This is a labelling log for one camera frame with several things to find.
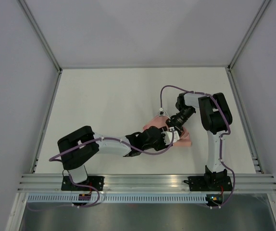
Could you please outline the pink cloth napkin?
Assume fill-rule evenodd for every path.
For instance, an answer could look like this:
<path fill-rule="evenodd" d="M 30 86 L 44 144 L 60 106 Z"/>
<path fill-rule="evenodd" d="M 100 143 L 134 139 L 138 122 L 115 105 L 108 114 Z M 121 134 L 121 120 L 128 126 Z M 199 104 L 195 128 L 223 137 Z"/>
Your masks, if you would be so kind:
<path fill-rule="evenodd" d="M 161 128 L 161 127 L 164 127 L 164 126 L 168 127 L 166 125 L 166 120 L 168 118 L 169 117 L 164 116 L 164 115 L 161 115 L 161 116 L 157 115 L 143 127 L 143 130 L 148 129 L 151 126 L 154 126 L 154 127 L 157 127 L 157 128 Z M 191 142 L 191 139 L 190 139 L 189 131 L 186 128 L 183 128 L 183 129 L 184 129 L 184 131 L 180 135 L 180 139 L 177 142 L 175 142 L 175 146 L 190 147 L 192 145 L 192 142 Z"/>

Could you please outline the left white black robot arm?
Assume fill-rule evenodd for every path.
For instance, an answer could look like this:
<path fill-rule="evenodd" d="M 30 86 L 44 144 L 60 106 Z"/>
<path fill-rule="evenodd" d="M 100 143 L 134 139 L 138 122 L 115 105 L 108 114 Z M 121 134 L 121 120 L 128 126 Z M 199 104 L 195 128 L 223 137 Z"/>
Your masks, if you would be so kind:
<path fill-rule="evenodd" d="M 60 161 L 69 174 L 71 185 L 83 191 L 90 185 L 85 163 L 96 154 L 118 154 L 123 157 L 135 157 L 142 153 L 159 155 L 172 146 L 174 137 L 167 129 L 154 126 L 120 138 L 106 137 L 94 132 L 90 126 L 84 126 L 60 138 L 57 145 Z"/>

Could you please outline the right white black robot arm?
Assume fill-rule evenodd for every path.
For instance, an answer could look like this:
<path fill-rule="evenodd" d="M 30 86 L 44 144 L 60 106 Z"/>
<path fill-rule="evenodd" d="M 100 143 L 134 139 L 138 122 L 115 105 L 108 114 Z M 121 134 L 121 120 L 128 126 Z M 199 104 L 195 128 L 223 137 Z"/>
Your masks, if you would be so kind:
<path fill-rule="evenodd" d="M 231 191 L 232 182 L 224 165 L 225 136 L 231 133 L 233 117 L 223 93 L 202 95 L 181 93 L 176 101 L 178 113 L 166 121 L 178 133 L 183 125 L 199 109 L 201 123 L 208 136 L 208 159 L 203 176 L 189 176 L 184 181 L 191 192 Z"/>

